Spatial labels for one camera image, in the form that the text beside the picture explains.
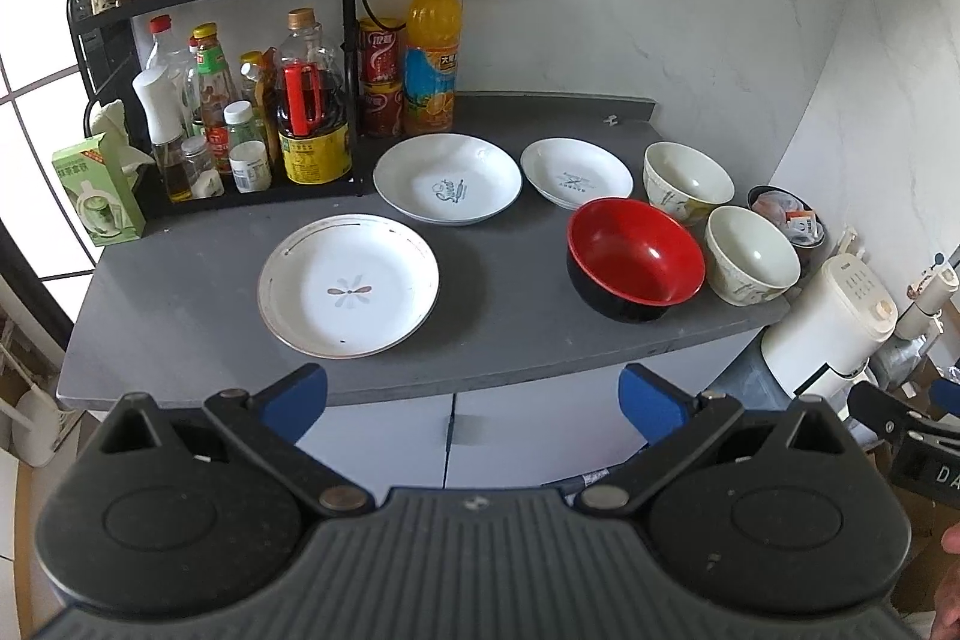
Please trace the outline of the white plate with flower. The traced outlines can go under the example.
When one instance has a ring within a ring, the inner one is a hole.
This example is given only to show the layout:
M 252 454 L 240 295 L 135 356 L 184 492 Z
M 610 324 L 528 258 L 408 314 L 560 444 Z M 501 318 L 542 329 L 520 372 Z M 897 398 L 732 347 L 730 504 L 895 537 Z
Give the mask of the white plate with flower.
M 374 214 L 314 221 L 268 255 L 257 284 L 267 330 L 304 356 L 359 359 L 412 336 L 433 312 L 439 265 L 415 230 Z

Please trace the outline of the red and black bowl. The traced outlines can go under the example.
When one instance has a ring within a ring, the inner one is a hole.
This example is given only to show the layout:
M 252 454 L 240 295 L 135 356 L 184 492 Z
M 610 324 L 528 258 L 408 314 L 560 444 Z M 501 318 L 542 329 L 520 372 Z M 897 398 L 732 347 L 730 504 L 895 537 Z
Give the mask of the red and black bowl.
M 566 226 L 566 271 L 579 298 L 608 319 L 657 320 L 693 299 L 706 262 L 669 214 L 633 198 L 597 198 Z

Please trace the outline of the cream bowl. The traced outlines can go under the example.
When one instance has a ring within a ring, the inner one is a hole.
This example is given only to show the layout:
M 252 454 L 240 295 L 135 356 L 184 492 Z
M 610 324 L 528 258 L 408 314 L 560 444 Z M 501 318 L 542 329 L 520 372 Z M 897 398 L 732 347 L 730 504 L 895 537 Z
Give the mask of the cream bowl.
M 729 305 L 765 304 L 799 281 L 800 261 L 791 242 L 750 209 L 713 209 L 704 228 L 704 241 L 709 287 Z
M 698 149 L 672 142 L 652 143 L 644 151 L 643 187 L 651 206 L 684 226 L 701 223 L 736 195 L 724 167 Z

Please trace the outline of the small white Bakery plate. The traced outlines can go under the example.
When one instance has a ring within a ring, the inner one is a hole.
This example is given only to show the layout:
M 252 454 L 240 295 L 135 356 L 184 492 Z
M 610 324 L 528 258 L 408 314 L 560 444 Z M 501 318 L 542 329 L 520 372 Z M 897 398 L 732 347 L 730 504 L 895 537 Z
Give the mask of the small white Bakery plate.
M 597 198 L 628 198 L 635 181 L 612 152 L 574 138 L 544 138 L 521 154 L 521 169 L 540 195 L 576 211 Z

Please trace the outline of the white Sweet bakery plate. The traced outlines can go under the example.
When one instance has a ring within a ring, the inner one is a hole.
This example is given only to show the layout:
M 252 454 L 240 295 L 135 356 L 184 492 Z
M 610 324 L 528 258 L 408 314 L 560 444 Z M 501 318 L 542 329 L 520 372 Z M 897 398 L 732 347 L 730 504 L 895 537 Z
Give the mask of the white Sweet bakery plate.
M 523 174 L 506 151 L 480 138 L 436 133 L 384 152 L 373 172 L 382 200 L 432 226 L 471 226 L 503 213 L 523 190 Z

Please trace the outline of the white electric kettle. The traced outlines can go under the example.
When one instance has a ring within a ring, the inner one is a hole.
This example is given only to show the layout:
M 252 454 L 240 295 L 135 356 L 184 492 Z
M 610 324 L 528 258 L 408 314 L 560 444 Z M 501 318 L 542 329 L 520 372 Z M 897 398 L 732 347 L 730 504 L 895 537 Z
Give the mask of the white electric kettle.
M 861 259 L 841 253 L 822 263 L 784 319 L 761 338 L 770 374 L 788 393 L 825 372 L 852 377 L 895 331 L 898 308 Z

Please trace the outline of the small bowl with packets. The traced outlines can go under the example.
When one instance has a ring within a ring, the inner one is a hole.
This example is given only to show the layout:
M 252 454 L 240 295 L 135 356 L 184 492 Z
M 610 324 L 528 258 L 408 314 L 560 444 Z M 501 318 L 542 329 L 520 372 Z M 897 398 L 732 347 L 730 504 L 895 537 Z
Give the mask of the small bowl with packets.
M 781 230 L 796 248 L 817 247 L 827 237 L 817 211 L 791 191 L 759 185 L 748 191 L 747 205 Z

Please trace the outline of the small clear spice shaker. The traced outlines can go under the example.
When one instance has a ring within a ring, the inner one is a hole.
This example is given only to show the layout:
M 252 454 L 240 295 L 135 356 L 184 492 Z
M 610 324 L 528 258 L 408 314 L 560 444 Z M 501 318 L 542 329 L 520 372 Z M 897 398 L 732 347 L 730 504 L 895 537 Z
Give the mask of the small clear spice shaker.
M 224 193 L 223 182 L 205 136 L 187 138 L 182 143 L 182 156 L 192 198 L 208 200 L 221 197 Z

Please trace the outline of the white lid jar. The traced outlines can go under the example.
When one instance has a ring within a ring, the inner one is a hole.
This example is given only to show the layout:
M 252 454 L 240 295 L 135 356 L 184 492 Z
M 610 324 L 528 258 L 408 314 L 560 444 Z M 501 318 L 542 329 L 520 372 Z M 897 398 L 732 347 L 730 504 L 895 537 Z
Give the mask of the white lid jar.
M 270 161 L 256 114 L 249 101 L 236 101 L 223 109 L 228 128 L 228 163 L 239 193 L 259 193 L 272 185 Z

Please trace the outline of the green tissue box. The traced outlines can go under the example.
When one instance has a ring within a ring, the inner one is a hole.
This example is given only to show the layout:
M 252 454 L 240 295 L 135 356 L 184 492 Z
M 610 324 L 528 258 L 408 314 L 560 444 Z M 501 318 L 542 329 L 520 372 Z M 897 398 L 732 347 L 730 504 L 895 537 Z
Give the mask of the green tissue box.
M 122 170 L 117 145 L 107 133 L 55 152 L 52 167 L 76 218 L 96 247 L 143 236 L 145 218 Z

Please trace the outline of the large soy sauce bottle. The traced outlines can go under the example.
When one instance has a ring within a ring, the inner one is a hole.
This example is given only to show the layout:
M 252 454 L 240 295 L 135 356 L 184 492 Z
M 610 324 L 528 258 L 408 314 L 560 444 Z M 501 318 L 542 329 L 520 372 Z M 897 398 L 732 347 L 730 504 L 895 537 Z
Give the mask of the large soy sauce bottle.
M 327 185 L 353 165 L 342 70 L 313 8 L 291 10 L 286 26 L 274 57 L 286 177 L 305 187 Z

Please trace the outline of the lower red can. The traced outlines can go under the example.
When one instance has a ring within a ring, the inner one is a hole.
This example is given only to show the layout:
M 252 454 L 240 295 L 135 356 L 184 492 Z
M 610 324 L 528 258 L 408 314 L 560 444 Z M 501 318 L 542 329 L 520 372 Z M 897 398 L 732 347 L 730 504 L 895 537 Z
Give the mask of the lower red can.
M 395 138 L 402 133 L 404 86 L 400 81 L 363 86 L 363 133 L 371 138 Z

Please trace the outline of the clear red cap bottle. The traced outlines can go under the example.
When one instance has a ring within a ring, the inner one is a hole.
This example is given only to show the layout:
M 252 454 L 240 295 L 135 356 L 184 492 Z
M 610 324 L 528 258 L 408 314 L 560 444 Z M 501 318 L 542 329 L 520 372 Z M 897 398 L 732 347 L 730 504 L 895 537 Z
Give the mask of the clear red cap bottle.
M 153 46 L 146 59 L 146 66 L 167 69 L 167 78 L 179 92 L 182 123 L 187 135 L 202 135 L 202 117 L 197 107 L 194 88 L 195 53 L 190 50 L 190 47 L 183 47 L 181 41 L 174 35 L 169 14 L 160 14 L 151 18 L 149 32 L 153 37 Z

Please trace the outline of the upper red can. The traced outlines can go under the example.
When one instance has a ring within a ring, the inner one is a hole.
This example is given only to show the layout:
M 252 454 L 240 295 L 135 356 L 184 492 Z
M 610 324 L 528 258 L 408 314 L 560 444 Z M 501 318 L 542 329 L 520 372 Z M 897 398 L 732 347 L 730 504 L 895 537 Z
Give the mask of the upper red can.
M 395 83 L 400 78 L 400 33 L 404 28 L 404 23 L 397 18 L 363 18 L 359 21 L 361 80 L 364 83 Z

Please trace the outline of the orange juice bottle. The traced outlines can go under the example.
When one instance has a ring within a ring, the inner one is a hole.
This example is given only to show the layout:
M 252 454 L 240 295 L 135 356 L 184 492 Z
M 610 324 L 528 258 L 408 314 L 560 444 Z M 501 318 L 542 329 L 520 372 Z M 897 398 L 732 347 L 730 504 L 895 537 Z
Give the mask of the orange juice bottle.
M 459 0 L 410 3 L 404 71 L 407 135 L 451 130 L 461 29 Z

